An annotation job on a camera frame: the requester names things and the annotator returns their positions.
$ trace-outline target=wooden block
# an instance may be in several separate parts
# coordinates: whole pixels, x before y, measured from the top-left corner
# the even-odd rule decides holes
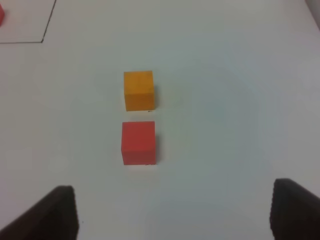
[[[155,109],[155,88],[152,71],[124,73],[124,100],[127,111]]]
[[[76,240],[79,230],[74,189],[58,186],[0,231],[0,240]]]
[[[123,122],[121,152],[124,165],[155,165],[155,122]]]
[[[1,4],[0,4],[0,26],[2,24],[2,21],[4,20],[5,18],[5,11],[4,9],[2,8]]]

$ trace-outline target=block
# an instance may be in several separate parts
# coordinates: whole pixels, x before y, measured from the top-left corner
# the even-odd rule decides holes
[[[155,109],[155,88],[152,71],[124,73],[124,100],[127,111]]]
[[[0,231],[0,240],[76,240],[79,221],[74,189],[58,186]]]
[[[305,0],[305,2],[310,9],[315,23],[320,29],[320,0]]]
[[[4,11],[4,9],[2,8],[2,6],[0,4],[0,26],[1,26],[4,18],[5,18],[5,11]]]
[[[123,122],[121,153],[124,165],[155,165],[155,122]]]

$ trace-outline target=red object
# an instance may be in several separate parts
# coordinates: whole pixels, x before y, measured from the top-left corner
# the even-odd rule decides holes
[[[121,152],[124,165],[155,165],[155,122],[123,122]]]
[[[3,10],[1,4],[0,4],[0,26],[2,24],[3,19],[5,18],[5,11]]]

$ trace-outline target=orange cube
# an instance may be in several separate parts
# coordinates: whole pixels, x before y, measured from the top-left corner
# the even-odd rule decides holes
[[[124,100],[127,111],[155,109],[155,88],[152,71],[124,73]]]

